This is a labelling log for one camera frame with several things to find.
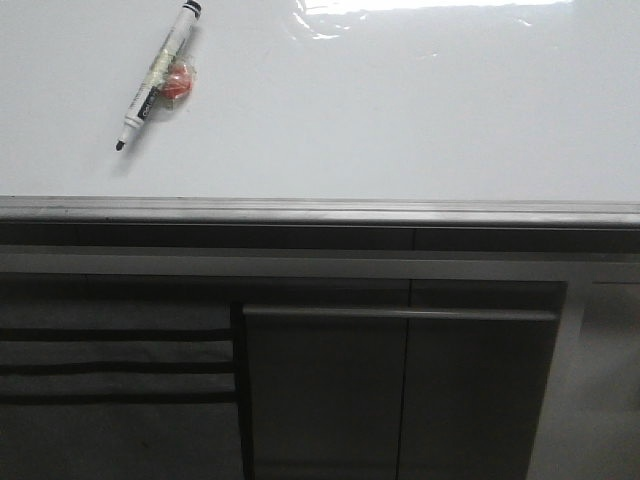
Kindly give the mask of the red round taped magnet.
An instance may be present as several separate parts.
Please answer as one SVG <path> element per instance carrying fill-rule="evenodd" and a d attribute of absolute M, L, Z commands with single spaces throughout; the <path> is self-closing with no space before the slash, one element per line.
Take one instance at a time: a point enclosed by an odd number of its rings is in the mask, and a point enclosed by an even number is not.
<path fill-rule="evenodd" d="M 175 109 L 191 93 L 195 82 L 195 69 L 186 60 L 173 62 L 160 89 L 160 96 L 167 109 Z"/>

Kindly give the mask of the white black whiteboard marker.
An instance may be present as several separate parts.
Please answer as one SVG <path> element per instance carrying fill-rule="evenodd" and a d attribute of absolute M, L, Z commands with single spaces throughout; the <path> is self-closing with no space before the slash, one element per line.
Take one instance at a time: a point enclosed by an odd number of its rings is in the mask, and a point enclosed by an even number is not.
<path fill-rule="evenodd" d="M 122 151 L 144 126 L 168 79 L 170 66 L 189 40 L 201 12 L 202 6 L 198 1 L 185 1 L 181 5 L 175 22 L 127 109 L 121 134 L 116 141 L 117 152 Z"/>

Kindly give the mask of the white whiteboard with tray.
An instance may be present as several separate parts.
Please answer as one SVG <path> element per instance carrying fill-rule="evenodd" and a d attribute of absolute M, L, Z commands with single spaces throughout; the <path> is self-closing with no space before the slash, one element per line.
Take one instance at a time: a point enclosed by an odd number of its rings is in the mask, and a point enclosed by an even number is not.
<path fill-rule="evenodd" d="M 635 1 L 206 1 L 117 151 L 179 8 L 2 3 L 4 219 L 639 223 Z"/>

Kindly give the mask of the grey striped cloth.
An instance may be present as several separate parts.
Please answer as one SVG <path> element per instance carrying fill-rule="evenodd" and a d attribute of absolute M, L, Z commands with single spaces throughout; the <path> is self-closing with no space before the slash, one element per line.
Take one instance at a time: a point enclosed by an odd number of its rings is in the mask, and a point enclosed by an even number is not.
<path fill-rule="evenodd" d="M 161 295 L 1 297 L 5 479 L 239 479 L 229 308 Z"/>

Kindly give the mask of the grey metal stand frame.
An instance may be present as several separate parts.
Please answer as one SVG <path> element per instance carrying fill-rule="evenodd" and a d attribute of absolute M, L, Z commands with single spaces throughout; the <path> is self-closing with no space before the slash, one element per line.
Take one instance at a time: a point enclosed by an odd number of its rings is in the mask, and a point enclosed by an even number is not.
<path fill-rule="evenodd" d="M 230 311 L 239 479 L 635 479 L 634 252 L 6 246 L 9 291 Z"/>

